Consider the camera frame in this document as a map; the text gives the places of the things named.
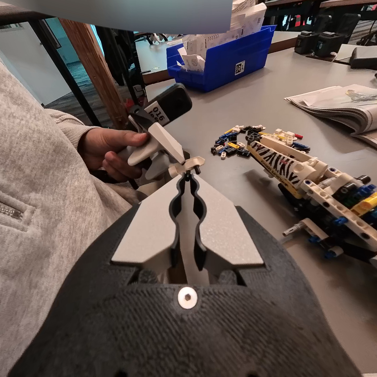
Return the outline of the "black charging dock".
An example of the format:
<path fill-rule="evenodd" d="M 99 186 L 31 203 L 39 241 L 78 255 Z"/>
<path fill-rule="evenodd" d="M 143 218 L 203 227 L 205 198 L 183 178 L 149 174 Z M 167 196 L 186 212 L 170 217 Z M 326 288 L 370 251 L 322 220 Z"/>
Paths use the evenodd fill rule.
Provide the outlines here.
<path fill-rule="evenodd" d="M 300 55 L 310 54 L 318 41 L 318 37 L 325 32 L 331 24 L 331 15 L 318 15 L 310 26 L 304 26 L 301 33 L 297 36 L 294 51 Z"/>
<path fill-rule="evenodd" d="M 318 36 L 314 56 L 327 58 L 332 53 L 337 54 L 341 45 L 348 43 L 360 19 L 360 14 L 344 14 L 335 32 L 324 31 Z"/>

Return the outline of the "wooden post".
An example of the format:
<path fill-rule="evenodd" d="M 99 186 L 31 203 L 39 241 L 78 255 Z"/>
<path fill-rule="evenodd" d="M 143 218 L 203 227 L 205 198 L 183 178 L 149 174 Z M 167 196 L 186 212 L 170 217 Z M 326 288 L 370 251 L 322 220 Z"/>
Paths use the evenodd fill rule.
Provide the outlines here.
<path fill-rule="evenodd" d="M 59 22 L 91 79 L 114 128 L 124 130 L 128 113 L 91 26 L 60 17 Z"/>

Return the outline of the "pile of small lego pieces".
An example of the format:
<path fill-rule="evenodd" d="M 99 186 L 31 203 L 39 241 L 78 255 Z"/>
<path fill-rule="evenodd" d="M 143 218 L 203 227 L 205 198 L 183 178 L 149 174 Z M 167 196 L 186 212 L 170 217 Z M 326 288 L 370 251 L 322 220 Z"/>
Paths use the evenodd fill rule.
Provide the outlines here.
<path fill-rule="evenodd" d="M 259 141 L 262 137 L 269 137 L 303 153 L 309 153 L 311 150 L 309 146 L 302 144 L 302 135 L 290 131 L 286 132 L 282 129 L 267 133 L 265 129 L 262 125 L 236 125 L 218 137 L 214 145 L 211 146 L 210 152 L 213 155 L 221 156 L 222 159 L 233 155 L 249 158 L 251 153 L 247 150 L 245 143 L 238 141 L 239 134 L 245 134 L 247 143 L 255 140 Z"/>

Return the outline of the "dark hanging jacket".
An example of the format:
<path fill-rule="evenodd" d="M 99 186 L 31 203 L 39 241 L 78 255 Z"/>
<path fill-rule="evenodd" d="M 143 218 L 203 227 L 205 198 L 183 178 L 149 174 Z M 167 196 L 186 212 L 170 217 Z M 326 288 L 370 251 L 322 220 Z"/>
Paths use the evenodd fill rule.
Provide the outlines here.
<path fill-rule="evenodd" d="M 95 26 L 106 64 L 119 86 L 144 86 L 133 31 Z"/>

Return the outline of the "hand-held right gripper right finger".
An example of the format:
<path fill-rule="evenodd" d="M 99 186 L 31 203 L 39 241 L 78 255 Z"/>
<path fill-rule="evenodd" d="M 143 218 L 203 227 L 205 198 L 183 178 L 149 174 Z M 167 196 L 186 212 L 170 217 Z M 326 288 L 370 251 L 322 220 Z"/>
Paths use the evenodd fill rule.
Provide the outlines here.
<path fill-rule="evenodd" d="M 191 175 L 191 283 L 210 283 L 224 270 L 264 266 L 234 203 L 199 175 Z"/>

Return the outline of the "person's grey sweatshirt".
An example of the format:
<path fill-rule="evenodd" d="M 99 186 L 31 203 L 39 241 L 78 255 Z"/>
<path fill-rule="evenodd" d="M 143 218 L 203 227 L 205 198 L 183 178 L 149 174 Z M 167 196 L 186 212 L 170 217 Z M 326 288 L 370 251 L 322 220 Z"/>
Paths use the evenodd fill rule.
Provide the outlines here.
<path fill-rule="evenodd" d="M 2 61 L 0 84 L 0 364 L 7 376 L 74 264 L 143 194 L 93 176 Z"/>

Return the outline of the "black lego pin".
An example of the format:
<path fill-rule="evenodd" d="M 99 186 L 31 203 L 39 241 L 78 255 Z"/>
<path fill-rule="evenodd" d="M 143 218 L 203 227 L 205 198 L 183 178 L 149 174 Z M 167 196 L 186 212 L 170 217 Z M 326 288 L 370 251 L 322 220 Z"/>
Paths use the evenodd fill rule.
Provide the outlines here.
<path fill-rule="evenodd" d="M 195 165 L 191 168 L 187 168 L 184 172 L 185 181 L 189 182 L 193 175 L 200 175 L 200 173 L 201 173 L 201 171 L 200 171 L 199 165 Z"/>

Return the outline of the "person's left forearm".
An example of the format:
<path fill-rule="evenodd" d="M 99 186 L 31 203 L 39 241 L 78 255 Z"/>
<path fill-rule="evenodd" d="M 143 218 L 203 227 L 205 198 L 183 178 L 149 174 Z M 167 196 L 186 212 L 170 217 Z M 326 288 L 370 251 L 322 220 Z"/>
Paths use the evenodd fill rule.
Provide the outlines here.
<path fill-rule="evenodd" d="M 90 171 L 102 169 L 107 153 L 105 137 L 109 129 L 84 125 L 73 115 L 62 111 L 49 108 L 45 111 L 76 148 L 87 168 Z"/>

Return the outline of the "zebra striped lego model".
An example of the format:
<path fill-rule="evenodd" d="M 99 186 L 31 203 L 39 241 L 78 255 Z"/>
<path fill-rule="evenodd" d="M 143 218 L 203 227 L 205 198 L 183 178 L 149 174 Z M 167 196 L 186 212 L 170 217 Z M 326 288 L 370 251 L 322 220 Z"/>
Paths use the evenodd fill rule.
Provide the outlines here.
<path fill-rule="evenodd" d="M 369 176 L 352 177 L 276 136 L 249 135 L 246 141 L 300 218 L 284 237 L 304 230 L 326 258 L 345 254 L 376 268 L 377 194 Z"/>

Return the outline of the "black power adapter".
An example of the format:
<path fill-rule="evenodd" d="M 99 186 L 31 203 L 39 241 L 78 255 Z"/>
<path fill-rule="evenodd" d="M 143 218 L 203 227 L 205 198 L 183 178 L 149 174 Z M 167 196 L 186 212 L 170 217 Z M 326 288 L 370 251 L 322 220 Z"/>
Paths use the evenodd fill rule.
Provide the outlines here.
<path fill-rule="evenodd" d="M 350 68 L 377 70 L 377 46 L 357 46 L 350 57 Z"/>

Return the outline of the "beige lego piece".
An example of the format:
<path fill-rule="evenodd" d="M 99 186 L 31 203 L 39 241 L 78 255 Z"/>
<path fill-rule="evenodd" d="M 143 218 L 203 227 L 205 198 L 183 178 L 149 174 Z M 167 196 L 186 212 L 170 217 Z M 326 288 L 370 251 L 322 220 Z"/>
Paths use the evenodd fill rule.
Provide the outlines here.
<path fill-rule="evenodd" d="M 195 170 L 196 167 L 201 167 L 205 164 L 205 158 L 203 157 L 195 157 L 185 160 L 183 164 L 180 163 L 174 163 L 169 165 L 168 167 L 168 173 L 171 178 L 175 178 L 178 175 L 184 174 L 186 172 L 191 172 L 192 170 Z"/>

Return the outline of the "black table leg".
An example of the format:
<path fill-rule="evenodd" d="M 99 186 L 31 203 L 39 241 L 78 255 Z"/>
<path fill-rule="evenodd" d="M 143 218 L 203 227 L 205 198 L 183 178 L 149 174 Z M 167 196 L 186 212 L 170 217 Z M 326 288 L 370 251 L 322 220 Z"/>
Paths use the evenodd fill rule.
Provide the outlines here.
<path fill-rule="evenodd" d="M 67 65 L 64 63 L 62 57 L 60 56 L 58 49 L 60 44 L 47 24 L 45 19 L 35 19 L 29 20 L 31 28 L 35 32 L 36 36 L 40 40 L 42 46 L 45 48 L 47 54 L 52 59 L 59 73 L 62 75 L 68 87 L 71 89 L 74 97 L 77 99 L 78 103 L 82 107 L 84 113 L 87 115 L 93 126 L 101 127 L 101 123 L 89 105 L 87 99 L 79 88 L 77 82 L 69 71 Z"/>

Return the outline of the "person's left hand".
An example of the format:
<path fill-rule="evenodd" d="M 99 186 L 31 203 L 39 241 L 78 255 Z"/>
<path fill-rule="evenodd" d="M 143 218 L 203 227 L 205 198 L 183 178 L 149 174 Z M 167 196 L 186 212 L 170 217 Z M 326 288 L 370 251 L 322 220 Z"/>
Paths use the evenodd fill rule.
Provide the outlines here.
<path fill-rule="evenodd" d="M 142 169 L 130 166 L 118 156 L 126 147 L 139 147 L 149 139 L 147 133 L 131 130 L 94 128 L 86 132 L 78 143 L 78 153 L 90 171 L 103 168 L 116 182 L 126 182 L 142 176 Z"/>

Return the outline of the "blue plastic bin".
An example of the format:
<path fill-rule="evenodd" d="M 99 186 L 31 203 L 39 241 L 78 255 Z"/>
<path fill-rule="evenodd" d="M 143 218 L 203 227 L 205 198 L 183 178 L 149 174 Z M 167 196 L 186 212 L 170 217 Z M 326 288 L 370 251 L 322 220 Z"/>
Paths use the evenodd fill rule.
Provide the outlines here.
<path fill-rule="evenodd" d="M 184 70 L 177 64 L 184 63 L 178 52 L 183 44 L 168 47 L 168 74 L 185 87 L 210 92 L 263 68 L 275 29 L 276 25 L 262 26 L 256 33 L 210 48 L 203 72 Z"/>

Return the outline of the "lego instruction booklet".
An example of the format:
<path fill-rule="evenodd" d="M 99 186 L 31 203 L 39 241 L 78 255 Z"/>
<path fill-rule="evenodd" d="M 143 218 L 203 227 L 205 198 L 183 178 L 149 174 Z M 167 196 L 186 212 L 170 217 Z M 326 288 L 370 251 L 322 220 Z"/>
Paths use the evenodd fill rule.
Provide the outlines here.
<path fill-rule="evenodd" d="M 358 84 L 333 86 L 285 100 L 313 116 L 347 126 L 353 130 L 351 136 L 377 148 L 376 88 Z"/>

